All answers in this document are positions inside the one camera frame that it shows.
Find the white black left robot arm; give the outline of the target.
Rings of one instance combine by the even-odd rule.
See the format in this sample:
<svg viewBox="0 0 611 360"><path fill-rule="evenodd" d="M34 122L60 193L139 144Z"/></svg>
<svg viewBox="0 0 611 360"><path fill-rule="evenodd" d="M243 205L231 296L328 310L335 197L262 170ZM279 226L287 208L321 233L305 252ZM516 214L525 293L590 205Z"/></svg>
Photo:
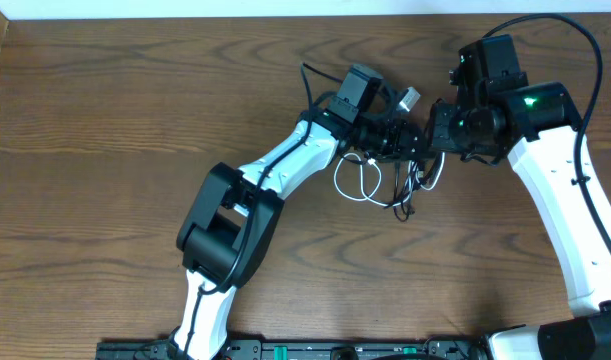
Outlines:
<svg viewBox="0 0 611 360"><path fill-rule="evenodd" d="M308 95L292 133L259 159L206 175L176 239L188 295L171 336L174 359L213 359L227 340L226 324L238 289L262 263L286 199L333 161L355 158L406 163L401 194L385 208L409 203L418 188L415 166L426 141L402 116L418 102L412 87L396 90L381 74L355 64L336 91Z"/></svg>

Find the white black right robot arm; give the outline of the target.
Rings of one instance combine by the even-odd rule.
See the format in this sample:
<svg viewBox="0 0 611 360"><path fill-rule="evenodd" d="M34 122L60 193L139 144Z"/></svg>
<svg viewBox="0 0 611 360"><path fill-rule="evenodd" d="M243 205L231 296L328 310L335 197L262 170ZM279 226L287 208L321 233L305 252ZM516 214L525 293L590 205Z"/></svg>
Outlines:
<svg viewBox="0 0 611 360"><path fill-rule="evenodd" d="M431 149L509 161L546 228L573 315L494 331L473 358L611 359L611 205L567 89L529 84L508 35L461 48L450 82L456 101L432 106Z"/></svg>

